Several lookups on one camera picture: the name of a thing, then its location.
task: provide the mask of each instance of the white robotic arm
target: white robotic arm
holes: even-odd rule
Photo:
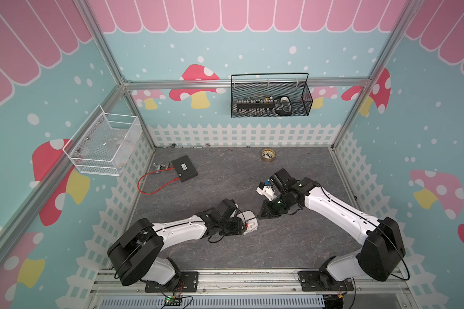
[[[275,195],[273,185],[280,191]],[[335,281],[370,275],[385,281],[405,256],[399,227],[391,218],[379,220],[363,213],[325,190],[309,178],[297,181],[284,169],[279,170],[256,190],[268,200],[259,219],[277,218],[297,204],[323,215],[349,233],[362,248],[345,256],[332,256],[320,268],[321,281],[328,287]]]

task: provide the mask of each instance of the orange wire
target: orange wire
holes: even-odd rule
[[[163,189],[163,187],[165,187],[167,184],[169,184],[169,183],[171,183],[171,182],[178,181],[178,180],[180,179],[179,177],[177,177],[177,178],[175,178],[174,180],[165,183],[164,185],[161,186],[161,188],[159,188],[159,189],[156,190],[155,192],[150,192],[150,193],[148,193],[148,192],[143,192],[143,191],[141,191],[141,189],[139,188],[139,183],[141,182],[141,179],[143,179],[144,177],[148,176],[149,174],[153,174],[153,173],[155,173],[155,172],[157,172],[157,171],[165,171],[165,170],[154,170],[154,171],[150,171],[148,174],[145,174],[145,175],[141,176],[141,178],[140,178],[139,181],[137,182],[137,189],[139,190],[139,192],[141,192],[142,194],[147,194],[147,195],[155,194],[156,192],[158,192],[158,191],[160,191],[161,189]]]

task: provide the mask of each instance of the metal extrusion bar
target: metal extrusion bar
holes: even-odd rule
[[[120,85],[114,88],[110,95],[102,103],[102,107],[111,110],[124,94],[124,86]],[[98,117],[94,113],[86,121],[85,127],[80,130],[78,137],[82,136],[88,125]],[[0,234],[0,266],[5,262],[10,252],[26,232],[32,221],[36,218],[43,205],[48,201],[57,186],[62,182],[67,172],[72,167],[72,163],[67,156],[60,156],[57,162],[52,166],[49,173],[36,186],[36,189],[29,195],[24,203],[19,207],[12,219],[6,224],[3,232]]]
[[[295,78],[290,79],[250,79],[241,80],[238,83],[259,83],[259,82],[295,82]],[[369,78],[360,77],[340,77],[340,78],[308,78],[309,87],[318,86],[366,86],[370,82]],[[151,89],[202,89],[202,88],[230,88],[230,79],[216,81],[147,81],[147,82],[127,82],[124,84],[127,90],[151,90]]]
[[[349,114],[347,115],[347,118],[345,119],[344,124],[342,125],[342,128],[340,129],[337,137],[335,138],[334,148],[339,146],[344,135],[347,133],[352,123],[354,122],[354,119],[356,119],[359,109],[363,105],[366,98],[369,96],[370,91],[373,89],[373,87],[377,83],[378,78],[380,77],[380,74],[383,72],[385,65],[387,64],[390,56],[395,51],[395,49],[399,45],[399,42],[404,37],[406,29],[411,23],[414,17],[414,14],[418,11],[421,3],[422,3],[422,0],[408,0],[408,2],[406,3],[405,8],[402,10],[402,12],[399,15],[399,18],[397,19],[395,28],[392,30],[392,32],[388,36],[385,42],[384,48],[382,49],[380,55],[378,56],[377,58],[378,60],[375,63],[375,66],[373,67],[371,71],[371,74],[370,74],[371,79],[370,79],[369,84],[362,90],[362,93],[359,94],[356,102],[354,103]]]
[[[96,21],[96,17],[93,14],[93,10],[91,9],[87,0],[74,0],[82,19],[86,23],[89,32],[93,37],[96,46],[98,47],[101,56],[105,59],[105,63],[112,74],[112,77],[117,82],[117,84],[123,84],[124,81],[122,79],[122,73],[119,70],[119,66],[115,62],[115,57],[113,56],[110,48],[108,47],[108,43],[105,40],[105,36],[103,36],[103,32],[99,27],[98,22]]]

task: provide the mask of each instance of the yellow mushroom stem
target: yellow mushroom stem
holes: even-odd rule
[[[191,107],[194,109],[202,109],[202,108],[209,108],[210,101],[206,97],[206,91],[196,92],[195,94],[191,95],[192,102]]]
[[[157,109],[158,105],[156,105],[155,100],[152,98],[144,100],[144,108],[146,109]]]
[[[322,108],[323,107],[323,97],[319,97],[313,100],[311,109]]]
[[[367,97],[366,100],[364,100],[363,106],[361,106],[359,113],[364,117],[367,117],[370,114],[370,107],[372,102],[374,102],[373,99],[371,97]]]

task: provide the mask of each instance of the light blue wall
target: light blue wall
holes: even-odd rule
[[[76,76],[80,84],[74,81]],[[50,140],[69,139],[114,85],[96,44],[90,41],[80,44],[74,54],[63,55],[54,68],[43,68],[31,85],[15,86],[13,98],[0,106],[0,226],[6,225],[33,190],[34,150]],[[29,114],[35,114],[39,123],[28,122]]]
[[[464,308],[464,244],[458,236],[464,207],[455,219],[443,208],[451,205],[436,201],[429,209],[421,207],[414,193],[422,187],[410,176],[412,170],[447,173],[464,189],[464,76],[460,65],[446,65],[436,53],[408,39],[400,43],[387,69],[392,89],[387,109],[379,114],[373,104],[367,118],[358,115],[339,150],[343,161],[350,160],[351,151],[345,148],[353,147],[349,141],[356,143],[353,155],[365,156],[383,195],[390,197],[389,207],[397,211],[396,219],[405,224],[403,232],[414,239],[408,239],[406,248],[413,266],[409,285],[421,308]],[[352,166],[346,169],[354,173]],[[381,202],[372,201],[354,182],[356,177],[353,187],[361,194],[363,208],[374,212]]]
[[[191,64],[203,65],[221,79],[245,72],[366,77],[387,36],[379,31],[330,33],[325,29],[316,33],[298,29],[288,33],[219,30],[125,34],[117,30],[105,34],[122,74],[132,81],[178,80]],[[293,46],[296,52],[291,54]]]

